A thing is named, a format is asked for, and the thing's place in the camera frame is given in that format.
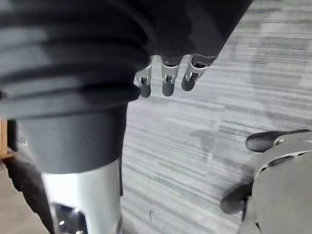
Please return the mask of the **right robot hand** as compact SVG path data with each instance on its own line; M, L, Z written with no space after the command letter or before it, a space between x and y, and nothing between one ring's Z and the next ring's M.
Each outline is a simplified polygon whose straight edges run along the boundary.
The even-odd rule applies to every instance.
M135 75L152 56L212 64L249 0L3 0L0 114L20 123L53 234L122 234L121 160Z

